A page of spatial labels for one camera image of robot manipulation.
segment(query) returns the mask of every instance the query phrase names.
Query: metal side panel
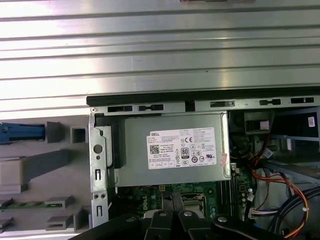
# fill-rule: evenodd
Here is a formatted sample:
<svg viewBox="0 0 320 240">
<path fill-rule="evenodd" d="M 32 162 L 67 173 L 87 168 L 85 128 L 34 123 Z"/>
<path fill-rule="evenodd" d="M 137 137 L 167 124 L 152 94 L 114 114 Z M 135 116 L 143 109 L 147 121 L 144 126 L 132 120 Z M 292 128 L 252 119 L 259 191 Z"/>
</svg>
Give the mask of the metal side panel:
<svg viewBox="0 0 320 240">
<path fill-rule="evenodd" d="M 318 0 L 0 2 L 0 116 L 86 96 L 320 86 Z"/>
</svg>

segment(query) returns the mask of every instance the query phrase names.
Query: blue plastic part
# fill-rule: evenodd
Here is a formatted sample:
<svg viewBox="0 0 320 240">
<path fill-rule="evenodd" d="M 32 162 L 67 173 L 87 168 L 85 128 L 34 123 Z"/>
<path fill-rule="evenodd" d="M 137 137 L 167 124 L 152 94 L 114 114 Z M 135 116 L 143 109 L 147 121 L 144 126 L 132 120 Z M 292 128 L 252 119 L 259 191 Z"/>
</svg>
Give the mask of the blue plastic part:
<svg viewBox="0 0 320 240">
<path fill-rule="evenodd" d="M 0 122 L 0 145 L 23 140 L 44 140 L 45 125 Z"/>
</svg>

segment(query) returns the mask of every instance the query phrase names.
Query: metal bracket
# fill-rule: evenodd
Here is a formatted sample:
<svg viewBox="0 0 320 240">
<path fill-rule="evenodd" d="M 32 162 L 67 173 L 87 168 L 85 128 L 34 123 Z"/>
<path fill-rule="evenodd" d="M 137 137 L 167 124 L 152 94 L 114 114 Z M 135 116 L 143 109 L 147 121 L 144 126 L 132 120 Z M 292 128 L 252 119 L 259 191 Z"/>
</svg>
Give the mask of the metal bracket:
<svg viewBox="0 0 320 240">
<path fill-rule="evenodd" d="M 107 167 L 113 164 L 111 126 L 95 127 L 95 121 L 95 114 L 91 114 L 89 118 L 89 149 L 93 227 L 109 220 Z"/>
</svg>

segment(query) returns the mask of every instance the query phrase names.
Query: motherboard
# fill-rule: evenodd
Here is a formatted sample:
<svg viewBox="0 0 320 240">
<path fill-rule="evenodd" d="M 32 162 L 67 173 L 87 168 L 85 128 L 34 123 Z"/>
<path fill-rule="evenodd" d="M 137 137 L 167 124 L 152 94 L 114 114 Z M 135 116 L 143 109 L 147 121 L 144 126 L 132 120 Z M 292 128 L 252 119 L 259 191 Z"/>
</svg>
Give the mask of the motherboard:
<svg viewBox="0 0 320 240">
<path fill-rule="evenodd" d="M 225 191 L 222 191 L 221 183 L 226 185 Z M 150 210 L 163 209 L 163 193 L 180 193 L 184 209 L 200 212 L 207 220 L 218 214 L 231 213 L 242 218 L 251 188 L 250 172 L 237 169 L 231 181 L 121 187 L 117 202 L 123 202 L 123 213 L 137 214 L 143 218 Z"/>
</svg>

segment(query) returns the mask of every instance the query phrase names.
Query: power supply label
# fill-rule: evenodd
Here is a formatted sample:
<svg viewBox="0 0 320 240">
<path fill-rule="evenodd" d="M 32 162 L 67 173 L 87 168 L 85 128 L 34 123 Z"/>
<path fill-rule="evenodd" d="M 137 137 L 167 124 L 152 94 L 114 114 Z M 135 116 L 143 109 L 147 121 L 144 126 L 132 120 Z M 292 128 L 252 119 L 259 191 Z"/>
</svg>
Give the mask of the power supply label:
<svg viewBox="0 0 320 240">
<path fill-rule="evenodd" d="M 213 127 L 151 131 L 146 142 L 149 169 L 217 164 Z"/>
</svg>

